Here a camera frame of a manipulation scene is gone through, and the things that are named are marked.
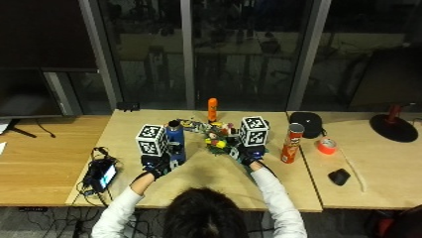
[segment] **blue object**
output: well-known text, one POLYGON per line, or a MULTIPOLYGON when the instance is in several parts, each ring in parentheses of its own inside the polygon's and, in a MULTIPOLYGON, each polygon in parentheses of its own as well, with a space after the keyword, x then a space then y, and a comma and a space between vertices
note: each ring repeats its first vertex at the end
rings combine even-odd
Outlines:
POLYGON ((187 160, 187 153, 184 127, 180 121, 173 120, 169 122, 167 135, 169 138, 169 152, 172 154, 171 161, 176 160, 179 161, 179 165, 181 165, 187 160))

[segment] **phone screen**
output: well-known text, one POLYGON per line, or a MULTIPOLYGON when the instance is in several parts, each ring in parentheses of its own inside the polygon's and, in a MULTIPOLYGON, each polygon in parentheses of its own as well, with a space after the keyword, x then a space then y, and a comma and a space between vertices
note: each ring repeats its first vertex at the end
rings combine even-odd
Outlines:
POLYGON ((101 187, 103 188, 107 188, 108 186, 108 183, 111 182, 111 180, 113 179, 116 175, 116 166, 111 166, 100 180, 100 183, 101 183, 101 187))

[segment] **orange bottle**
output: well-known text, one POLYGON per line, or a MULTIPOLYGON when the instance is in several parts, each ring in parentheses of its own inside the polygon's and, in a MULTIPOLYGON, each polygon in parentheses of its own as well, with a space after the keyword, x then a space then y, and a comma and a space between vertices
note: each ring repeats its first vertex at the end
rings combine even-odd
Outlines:
POLYGON ((216 107, 217 100, 216 98, 209 99, 209 123, 216 122, 216 107))

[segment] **white sleeve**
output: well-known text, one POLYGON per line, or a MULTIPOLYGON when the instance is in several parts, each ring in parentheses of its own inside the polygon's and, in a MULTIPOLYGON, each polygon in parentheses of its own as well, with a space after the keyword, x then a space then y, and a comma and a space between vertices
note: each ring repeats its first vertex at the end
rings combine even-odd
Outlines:
POLYGON ((263 192, 264 201, 275 219, 275 237, 308 237, 301 213, 293 205, 279 178, 265 168, 252 172, 252 177, 263 192))
POLYGON ((135 211, 135 205, 144 198, 128 186, 121 194, 109 203, 101 217, 92 228, 92 238, 120 238, 124 226, 135 211))

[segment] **wooden table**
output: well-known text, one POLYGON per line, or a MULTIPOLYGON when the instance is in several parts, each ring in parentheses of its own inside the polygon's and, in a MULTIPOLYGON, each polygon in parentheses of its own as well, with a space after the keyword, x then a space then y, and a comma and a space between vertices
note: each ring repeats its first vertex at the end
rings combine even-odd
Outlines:
MULTIPOLYGON (((284 112, 219 112, 219 120, 232 122, 239 128, 244 116, 261 115, 271 123, 271 135, 265 155, 265 163, 272 168, 289 191, 292 200, 301 211, 322 211, 321 203, 310 180, 301 155, 297 161, 286 165, 280 161, 280 150, 285 139, 288 120, 284 112)), ((97 146, 107 147, 111 156, 120 160, 119 175, 109 187, 113 196, 141 174, 140 152, 135 142, 144 124, 164 124, 177 118, 208 121, 207 112, 200 111, 165 111, 141 110, 137 112, 115 111, 97 146)), ((207 149, 204 135, 185 132, 188 161, 173 172, 160 178, 147 189, 145 198, 139 207, 163 208, 169 205, 173 198, 189 187, 208 186, 225 193, 241 209, 267 210, 261 192, 252 177, 247 175, 244 167, 227 155, 215 156, 207 149)), ((77 181, 83 180, 87 166, 80 173, 77 181)), ((93 196, 89 202, 101 205, 93 196)), ((67 201, 68 205, 89 205, 83 196, 77 197, 73 188, 67 201)))
MULTIPOLYGON (((381 137, 369 126, 376 113, 318 112, 338 151, 328 156, 316 147, 317 139, 304 139, 302 150, 324 208, 406 209, 422 203, 422 126, 420 138, 398 143, 381 137), (328 174, 344 168, 350 174, 344 186, 328 174), (357 180, 361 177, 364 189, 357 180)), ((402 118, 418 115, 402 113, 402 118)))
POLYGON ((0 135, 0 142, 7 142, 0 155, 2 206, 66 206, 108 119, 109 116, 40 119, 56 138, 42 130, 35 119, 26 119, 16 128, 38 138, 12 131, 0 135))

